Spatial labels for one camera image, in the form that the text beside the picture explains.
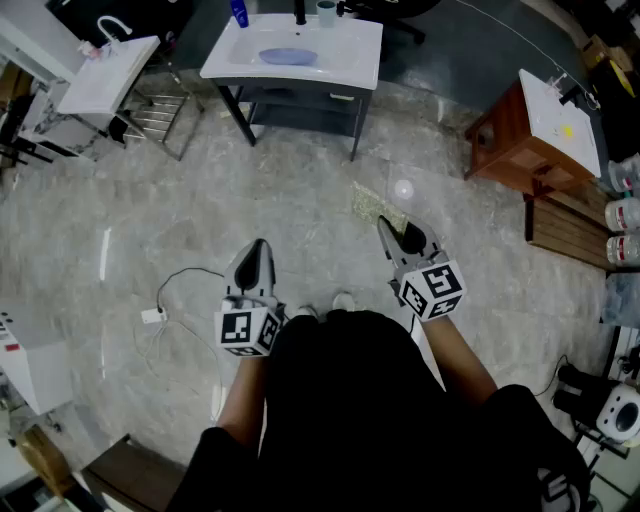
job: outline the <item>wooden cabinet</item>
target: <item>wooden cabinet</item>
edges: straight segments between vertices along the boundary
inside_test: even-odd
[[[467,130],[472,152],[465,179],[481,176],[540,197],[589,181],[594,172],[599,175],[588,116],[547,97],[544,88],[549,86],[523,73],[529,83],[525,78],[514,83]]]
[[[176,492],[185,469],[124,437],[82,470],[91,493],[102,493],[127,508],[163,512]]]

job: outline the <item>cup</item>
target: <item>cup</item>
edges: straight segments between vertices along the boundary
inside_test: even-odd
[[[331,28],[336,21],[336,3],[330,0],[320,0],[316,4],[318,10],[318,21],[320,26],[324,28]]]

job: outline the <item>faucet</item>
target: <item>faucet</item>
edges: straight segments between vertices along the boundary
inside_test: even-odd
[[[304,25],[307,22],[304,16],[304,0],[294,0],[293,14],[296,15],[296,25]]]
[[[131,32],[133,32],[133,30],[131,30],[129,27],[127,27],[124,23],[122,23],[118,18],[114,18],[113,16],[100,16],[98,18],[98,28],[100,29],[100,32],[102,32],[104,34],[104,37],[106,37],[109,42],[111,42],[111,46],[113,47],[113,49],[115,50],[116,47],[118,46],[118,43],[120,43],[120,41],[118,41],[117,37],[113,37],[109,32],[107,32],[104,27],[102,26],[102,22],[103,21],[112,21],[113,23],[115,23],[116,25],[119,25],[120,28],[122,30],[125,31],[125,33],[130,36]]]

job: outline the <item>white countertop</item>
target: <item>white countertop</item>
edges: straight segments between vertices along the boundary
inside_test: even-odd
[[[346,16],[336,18],[331,28],[321,27],[313,15],[305,25],[296,25],[293,14],[252,15],[249,26],[240,28],[231,16],[200,76],[312,80],[374,90],[381,41],[381,24]],[[305,66],[262,61],[260,52],[273,48],[309,50],[318,57]]]
[[[157,36],[120,44],[117,55],[85,60],[58,105],[61,114],[114,114],[155,49]]]
[[[521,69],[519,75],[531,134],[599,178],[600,162],[589,116],[572,102],[561,105],[558,92],[531,73]]]

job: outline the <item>washbasin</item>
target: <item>washbasin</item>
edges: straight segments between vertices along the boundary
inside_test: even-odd
[[[296,25],[291,14],[249,16],[249,26],[240,28],[235,18],[220,35],[205,62],[203,78],[290,78],[375,89],[382,25],[353,18],[336,18],[331,28],[321,27],[317,16],[307,16]],[[260,52],[274,48],[296,48],[318,55],[305,66],[268,64]]]

